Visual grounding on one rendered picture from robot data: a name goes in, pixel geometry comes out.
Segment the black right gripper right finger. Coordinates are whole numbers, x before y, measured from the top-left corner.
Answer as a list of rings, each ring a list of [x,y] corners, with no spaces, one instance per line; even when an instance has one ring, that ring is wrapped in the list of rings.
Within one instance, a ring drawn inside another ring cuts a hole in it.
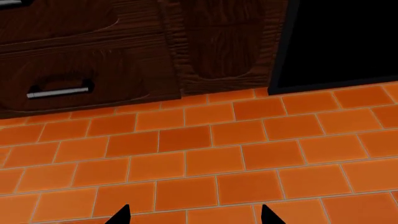
[[[277,214],[267,205],[262,205],[261,210],[262,224],[286,224]]]

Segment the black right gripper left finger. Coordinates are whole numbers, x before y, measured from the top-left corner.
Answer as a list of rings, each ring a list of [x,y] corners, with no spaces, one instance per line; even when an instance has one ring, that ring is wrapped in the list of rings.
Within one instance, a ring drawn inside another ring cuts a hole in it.
[[[130,206],[126,204],[116,214],[114,214],[105,224],[130,224]]]

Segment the dark wood cabinet door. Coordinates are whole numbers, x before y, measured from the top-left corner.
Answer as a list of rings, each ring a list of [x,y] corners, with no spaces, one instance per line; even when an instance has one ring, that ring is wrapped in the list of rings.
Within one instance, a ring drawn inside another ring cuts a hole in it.
[[[185,96],[266,87],[289,0],[157,0]]]

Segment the black oven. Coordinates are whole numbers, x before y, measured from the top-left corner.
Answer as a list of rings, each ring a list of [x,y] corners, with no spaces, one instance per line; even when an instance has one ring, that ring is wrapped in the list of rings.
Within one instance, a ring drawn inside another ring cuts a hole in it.
[[[398,81],[398,0],[289,0],[270,95]]]

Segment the dark wood drawer front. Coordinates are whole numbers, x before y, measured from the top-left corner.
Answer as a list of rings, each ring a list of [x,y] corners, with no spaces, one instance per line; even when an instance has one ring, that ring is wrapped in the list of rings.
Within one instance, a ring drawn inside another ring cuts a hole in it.
[[[0,9],[0,54],[86,47],[162,33],[155,0],[22,0]]]
[[[92,93],[28,99],[43,91],[81,86]],[[0,54],[0,119],[92,110],[180,98],[177,77],[162,34],[86,47]]]

